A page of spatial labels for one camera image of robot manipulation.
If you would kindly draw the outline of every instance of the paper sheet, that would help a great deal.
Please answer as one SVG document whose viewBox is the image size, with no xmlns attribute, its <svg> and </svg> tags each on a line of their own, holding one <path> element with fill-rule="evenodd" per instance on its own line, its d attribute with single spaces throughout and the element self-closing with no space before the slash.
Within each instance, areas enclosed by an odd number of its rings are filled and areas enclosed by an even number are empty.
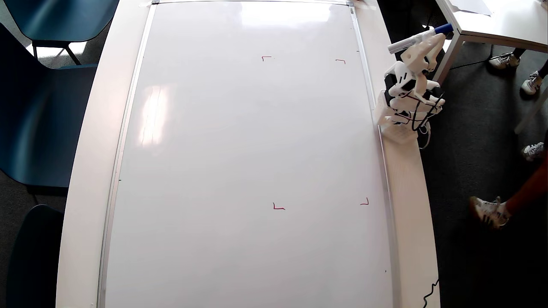
<svg viewBox="0 0 548 308">
<path fill-rule="evenodd" d="M 461 11 L 491 15 L 491 10 L 489 10 L 483 0 L 449 0 L 449 2 Z"/>
</svg>

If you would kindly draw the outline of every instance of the black cable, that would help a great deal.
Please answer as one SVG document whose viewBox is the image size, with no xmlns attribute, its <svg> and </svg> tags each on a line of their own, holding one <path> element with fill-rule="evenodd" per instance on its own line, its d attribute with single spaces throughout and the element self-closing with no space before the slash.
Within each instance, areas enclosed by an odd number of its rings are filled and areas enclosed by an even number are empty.
<svg viewBox="0 0 548 308">
<path fill-rule="evenodd" d="M 436 280 L 436 283 L 433 283 L 432 284 L 432 291 L 430 291 L 430 293 L 424 295 L 423 299 L 424 299 L 424 306 L 423 308 L 426 308 L 426 305 L 428 305 L 428 302 L 426 301 L 426 298 L 430 295 L 432 295 L 432 293 L 434 293 L 434 287 L 438 285 L 438 282 L 439 282 L 439 278 L 438 280 Z"/>
<path fill-rule="evenodd" d="M 416 114 L 417 114 L 417 111 L 418 111 L 418 109 L 419 109 L 419 106 L 420 106 L 421 101 L 419 100 L 419 102 L 416 103 L 415 113 L 413 114 L 413 121 L 411 122 L 411 129 L 412 129 L 414 132 L 418 131 L 418 130 L 420 129 L 420 127 L 423 126 L 424 122 L 426 122 L 426 120 L 428 120 L 428 118 L 429 118 L 430 116 L 432 116 L 432 110 L 434 110 L 434 108 L 437 107 L 439 101 L 442 99 L 442 97 L 443 97 L 444 94 L 445 94 L 445 92 L 442 93 L 442 95 L 439 96 L 439 98 L 438 98 L 438 100 L 436 101 L 436 103 L 435 103 L 435 104 L 432 106 L 432 108 L 430 108 L 430 110 L 426 113 L 426 116 L 425 116 L 424 119 L 420 122 L 420 124 L 419 124 L 419 126 L 418 126 L 417 128 L 415 128 L 415 125 L 414 125 L 414 124 L 415 124 L 415 122 L 416 122 L 416 120 L 415 120 L 415 119 L 416 119 Z"/>
<path fill-rule="evenodd" d="M 503 56 L 507 56 L 507 54 L 501 54 L 501 55 L 498 55 L 496 57 L 491 58 L 492 56 L 493 56 L 493 45 L 491 45 L 491 52 L 489 53 L 489 57 L 487 59 L 485 59 L 483 61 L 478 61 L 478 62 L 474 62 L 474 63 L 468 63 L 468 64 L 463 64 L 463 65 L 451 67 L 449 70 L 459 69 L 461 67 L 465 67 L 465 66 L 469 66 L 469 65 L 488 62 L 488 61 L 493 60 L 493 59 L 498 59 L 498 58 L 502 58 Z"/>
<path fill-rule="evenodd" d="M 419 104 L 420 104 L 420 100 L 419 100 L 419 99 L 416 99 L 416 98 L 414 98 L 414 97 L 412 97 L 412 96 L 409 96 L 410 93 L 411 93 L 411 91 L 407 92 L 404 96 L 400 96 L 400 98 L 410 98 L 410 99 L 416 100 L 416 101 L 418 102 L 418 103 L 417 103 L 417 106 L 415 107 L 415 113 L 416 113 L 417 108 L 419 107 Z M 404 119 L 407 120 L 407 122 L 406 122 L 406 123 L 403 123 L 403 124 L 407 124 L 407 123 L 409 123 L 409 121 L 411 121 L 411 122 L 414 121 L 412 118 L 406 117 L 406 116 L 402 115 L 401 113 L 397 113 L 397 114 L 395 114 L 395 115 L 398 116 L 398 117 L 402 117 L 402 118 L 404 118 Z"/>
<path fill-rule="evenodd" d="M 432 16 L 434 16 L 434 8 L 430 8 L 430 15 L 428 15 L 428 20 L 426 21 L 426 26 L 424 27 L 426 30 L 429 30 L 428 26 L 430 26 L 430 19 L 432 19 Z"/>
</svg>

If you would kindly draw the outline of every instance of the whiteboard frame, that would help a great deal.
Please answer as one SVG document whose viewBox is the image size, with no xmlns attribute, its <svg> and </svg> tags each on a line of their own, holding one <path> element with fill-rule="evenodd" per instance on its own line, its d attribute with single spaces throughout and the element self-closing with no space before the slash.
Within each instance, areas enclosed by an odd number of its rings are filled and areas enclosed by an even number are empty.
<svg viewBox="0 0 548 308">
<path fill-rule="evenodd" d="M 356 16 L 356 8 L 352 1 L 347 0 L 152 0 L 144 5 L 140 6 L 149 6 L 149 14 L 146 19 L 145 28 L 143 30 L 141 43 L 139 45 L 139 51 L 137 53 L 137 59 L 135 62 L 135 69 L 133 71 L 132 81 L 129 87 L 128 98 L 126 101 L 124 115 L 122 119 L 122 130 L 120 132 L 118 140 L 118 149 L 116 151 L 115 164 L 111 180 L 111 188 L 109 193 L 109 199 L 107 201 L 107 211 L 105 214 L 105 226 L 103 230 L 103 241 L 101 247 L 101 260 L 99 264 L 99 281 L 98 281 L 98 292 L 97 292 L 97 307 L 105 308 L 105 294 L 106 294 L 106 277 L 107 277 L 107 267 L 109 263 L 109 251 L 110 251 L 110 242 L 112 236 L 112 224 L 114 217 L 114 209 L 116 206 L 116 195 L 118 190 L 118 182 L 120 181 L 119 175 L 122 167 L 122 158 L 125 147 L 125 140 L 127 136 L 127 130 L 129 126 L 129 116 L 131 115 L 133 101 L 135 98 L 135 91 L 137 83 L 139 81 L 139 74 L 141 71 L 142 60 L 145 55 L 145 49 L 147 41 L 149 38 L 150 30 L 152 27 L 152 22 L 154 20 L 154 14 L 156 12 L 156 5 L 162 3 L 184 3 L 184 2 L 217 2 L 217 1 L 236 1 L 236 2 L 301 2 L 301 3 L 327 3 L 327 4 L 336 4 L 336 5 L 346 5 L 349 7 L 349 12 L 352 17 L 352 22 L 354 25 L 354 31 L 356 34 L 356 40 L 358 43 L 358 49 L 360 57 L 362 60 L 362 70 L 364 75 L 364 80 L 366 82 L 366 91 L 369 99 L 369 107 L 371 110 L 375 109 L 376 99 L 373 93 L 373 84 L 371 82 L 371 76 L 369 73 L 369 66 L 367 63 L 366 50 L 363 45 L 362 35 L 359 29 L 358 19 Z M 386 223 L 388 228 L 388 237 L 389 237 L 389 249 L 390 249 L 390 265 L 392 272 L 392 303 L 393 307 L 401 306 L 401 282 L 399 276 L 399 258 L 397 251 L 397 238 L 396 238 L 396 226 L 395 226 L 395 216 L 392 206 L 392 198 L 390 193 L 390 186 L 388 182 L 388 173 L 386 166 L 386 157 L 384 154 L 383 140 L 381 137 L 380 127 L 376 126 L 378 133 L 375 134 L 376 138 L 376 149 L 379 157 L 379 164 L 383 167 L 384 172 L 381 172 L 381 181 L 383 183 L 384 190 L 384 199 L 385 199 L 385 214 L 386 214 Z"/>
</svg>

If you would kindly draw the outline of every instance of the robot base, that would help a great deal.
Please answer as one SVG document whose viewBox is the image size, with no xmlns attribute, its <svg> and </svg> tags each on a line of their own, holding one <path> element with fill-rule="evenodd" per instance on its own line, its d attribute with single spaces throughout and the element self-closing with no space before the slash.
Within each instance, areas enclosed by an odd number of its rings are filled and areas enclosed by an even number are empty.
<svg viewBox="0 0 548 308">
<path fill-rule="evenodd" d="M 392 108 L 388 107 L 384 92 L 384 90 L 381 91 L 377 99 L 377 104 L 373 112 L 373 121 L 380 126 L 382 134 L 392 141 L 399 144 L 406 144 L 416 140 L 418 134 L 409 129 L 408 125 L 394 125 L 388 120 L 389 117 L 385 116 L 386 114 L 390 114 L 389 111 L 392 111 Z"/>
</svg>

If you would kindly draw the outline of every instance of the desk leg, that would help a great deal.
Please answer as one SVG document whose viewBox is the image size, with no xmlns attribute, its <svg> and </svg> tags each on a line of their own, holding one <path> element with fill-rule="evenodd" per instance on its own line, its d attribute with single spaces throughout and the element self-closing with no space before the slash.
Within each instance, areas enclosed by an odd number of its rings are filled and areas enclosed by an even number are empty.
<svg viewBox="0 0 548 308">
<path fill-rule="evenodd" d="M 521 122 L 516 126 L 516 128 L 514 129 L 514 133 L 516 133 L 516 135 L 521 133 L 525 125 L 527 125 L 527 123 L 529 123 L 533 119 L 535 114 L 543 106 L 546 99 L 548 99 L 548 87 L 546 87 L 546 89 L 544 89 L 544 91 L 539 95 L 539 98 L 536 100 L 535 105 L 531 107 L 531 109 L 529 109 L 525 118 L 523 118 Z"/>
<path fill-rule="evenodd" d="M 453 33 L 454 34 L 453 39 L 451 40 L 451 44 L 449 45 L 449 48 L 447 49 L 446 54 L 443 56 L 443 60 L 439 64 L 436 74 L 434 75 L 433 80 L 438 82 L 439 84 L 442 84 L 447 77 L 449 69 L 451 69 L 451 65 L 453 64 L 456 55 L 459 53 L 460 47 L 463 45 L 463 39 L 459 34 L 459 31 L 454 31 Z"/>
</svg>

